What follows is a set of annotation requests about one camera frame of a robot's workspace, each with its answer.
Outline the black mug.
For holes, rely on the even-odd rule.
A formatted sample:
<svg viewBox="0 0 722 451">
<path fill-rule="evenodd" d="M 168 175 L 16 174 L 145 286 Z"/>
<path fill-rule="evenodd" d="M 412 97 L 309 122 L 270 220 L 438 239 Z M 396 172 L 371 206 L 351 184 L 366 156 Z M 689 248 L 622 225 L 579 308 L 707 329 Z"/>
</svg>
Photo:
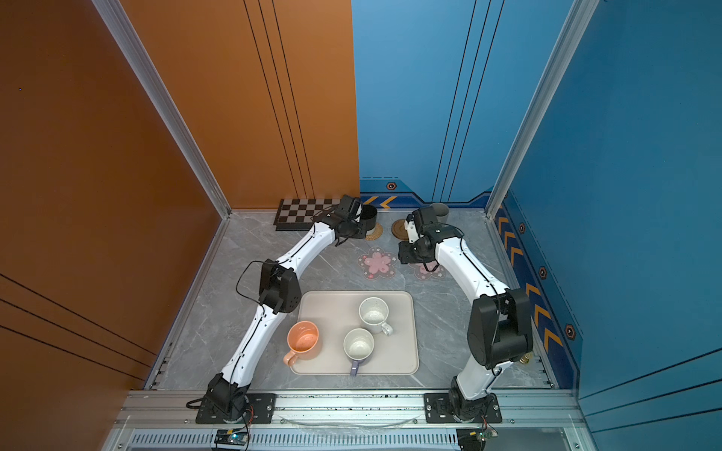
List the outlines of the black mug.
<svg viewBox="0 0 722 451">
<path fill-rule="evenodd" d="M 378 210 L 372 206 L 364 204 L 361 206 L 359 216 L 359 225 L 365 236 L 372 234 L 376 228 Z"/>
</svg>

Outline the brown wooden round coaster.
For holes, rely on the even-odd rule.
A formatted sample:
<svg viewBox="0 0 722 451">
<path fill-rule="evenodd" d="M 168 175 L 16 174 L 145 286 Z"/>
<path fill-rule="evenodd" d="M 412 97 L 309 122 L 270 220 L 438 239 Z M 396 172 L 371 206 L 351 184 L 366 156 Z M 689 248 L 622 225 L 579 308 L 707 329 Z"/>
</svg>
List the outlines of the brown wooden round coaster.
<svg viewBox="0 0 722 451">
<path fill-rule="evenodd" d="M 404 219 L 396 220 L 391 227 L 393 236 L 400 241 L 408 241 L 408 232 L 406 230 L 406 221 Z"/>
</svg>

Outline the grey mug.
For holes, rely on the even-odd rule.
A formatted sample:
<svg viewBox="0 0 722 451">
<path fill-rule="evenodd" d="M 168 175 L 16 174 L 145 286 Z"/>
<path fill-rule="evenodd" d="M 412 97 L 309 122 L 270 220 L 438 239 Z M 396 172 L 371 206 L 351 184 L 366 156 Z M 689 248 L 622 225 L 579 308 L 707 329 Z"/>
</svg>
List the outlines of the grey mug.
<svg viewBox="0 0 722 451">
<path fill-rule="evenodd" d="M 431 207 L 434 210 L 434 215 L 436 216 L 438 223 L 447 223 L 447 218 L 449 218 L 450 212 L 449 206 L 444 203 L 432 203 Z"/>
</svg>

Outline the woven rattan round coaster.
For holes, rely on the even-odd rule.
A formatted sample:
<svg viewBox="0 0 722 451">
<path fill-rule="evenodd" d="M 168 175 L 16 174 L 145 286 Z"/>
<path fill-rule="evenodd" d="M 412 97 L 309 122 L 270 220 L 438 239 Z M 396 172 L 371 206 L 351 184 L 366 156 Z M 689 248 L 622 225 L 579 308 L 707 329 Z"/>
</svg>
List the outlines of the woven rattan round coaster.
<svg viewBox="0 0 722 451">
<path fill-rule="evenodd" d="M 366 241 L 376 241 L 383 235 L 384 229 L 381 224 L 376 224 L 371 231 L 368 231 L 365 237 Z"/>
</svg>

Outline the pink flower coaster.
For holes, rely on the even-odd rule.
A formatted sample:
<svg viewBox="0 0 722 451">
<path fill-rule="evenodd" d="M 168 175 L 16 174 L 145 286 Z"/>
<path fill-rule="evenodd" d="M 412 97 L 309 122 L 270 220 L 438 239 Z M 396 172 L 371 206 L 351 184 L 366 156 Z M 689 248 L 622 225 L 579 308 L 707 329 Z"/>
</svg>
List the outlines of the pink flower coaster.
<svg viewBox="0 0 722 451">
<path fill-rule="evenodd" d="M 370 251 L 358 258 L 358 264 L 363 271 L 364 278 L 368 280 L 394 277 L 397 273 L 397 261 L 396 255 L 379 247 L 370 249 Z"/>
<path fill-rule="evenodd" d="M 419 280 L 438 280 L 446 276 L 445 268 L 438 262 L 413 264 L 412 267 Z"/>
</svg>

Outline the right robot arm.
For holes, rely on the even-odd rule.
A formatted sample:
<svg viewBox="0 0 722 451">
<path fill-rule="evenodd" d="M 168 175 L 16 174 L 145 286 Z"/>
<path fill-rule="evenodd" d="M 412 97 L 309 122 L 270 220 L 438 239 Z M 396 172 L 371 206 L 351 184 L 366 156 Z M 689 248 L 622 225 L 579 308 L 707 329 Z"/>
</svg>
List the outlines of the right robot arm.
<svg viewBox="0 0 722 451">
<path fill-rule="evenodd" d="M 460 422 L 485 417 L 493 407 L 492 387 L 503 372 L 533 350 L 531 302 L 522 289 L 510 289 L 472 253 L 464 233 L 438 221 L 434 209 L 410 213 L 399 243 L 402 264 L 441 266 L 471 304 L 467 327 L 469 360 L 449 389 L 450 414 Z"/>
</svg>

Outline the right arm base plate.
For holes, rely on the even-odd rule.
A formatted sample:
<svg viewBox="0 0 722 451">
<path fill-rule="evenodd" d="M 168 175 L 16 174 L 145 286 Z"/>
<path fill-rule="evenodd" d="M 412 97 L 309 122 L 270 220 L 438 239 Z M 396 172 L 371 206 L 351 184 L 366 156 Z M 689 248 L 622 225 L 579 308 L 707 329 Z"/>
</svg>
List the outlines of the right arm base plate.
<svg viewBox="0 0 722 451">
<path fill-rule="evenodd" d="M 488 423 L 501 424 L 501 408 L 496 394 L 492 393 L 479 400 L 465 400 L 463 397 L 445 393 L 424 395 L 426 422 L 429 424 Z"/>
</svg>

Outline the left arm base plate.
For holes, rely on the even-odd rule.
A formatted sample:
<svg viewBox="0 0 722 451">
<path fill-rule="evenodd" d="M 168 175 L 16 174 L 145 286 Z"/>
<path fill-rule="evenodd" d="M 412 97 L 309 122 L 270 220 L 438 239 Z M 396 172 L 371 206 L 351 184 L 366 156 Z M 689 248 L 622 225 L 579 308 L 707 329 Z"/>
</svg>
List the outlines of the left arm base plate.
<svg viewBox="0 0 722 451">
<path fill-rule="evenodd" d="M 272 422 L 276 395 L 271 393 L 240 392 L 230 396 L 219 392 L 201 398 L 195 422 L 197 424 L 267 425 Z"/>
</svg>

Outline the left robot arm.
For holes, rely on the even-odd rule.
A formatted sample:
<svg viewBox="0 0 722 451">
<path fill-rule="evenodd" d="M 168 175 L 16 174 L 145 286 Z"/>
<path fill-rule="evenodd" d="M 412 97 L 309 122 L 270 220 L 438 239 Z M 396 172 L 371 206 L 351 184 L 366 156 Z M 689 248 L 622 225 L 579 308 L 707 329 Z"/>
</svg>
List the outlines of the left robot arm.
<svg viewBox="0 0 722 451">
<path fill-rule="evenodd" d="M 246 394 L 276 329 L 301 302 L 301 275 L 328 246 L 364 239 L 370 226 L 361 215 L 360 198 L 344 195 L 340 203 L 313 218 L 311 229 L 287 253 L 261 263 L 254 318 L 229 362 L 208 383 L 197 424 L 238 424 L 248 419 Z"/>
</svg>

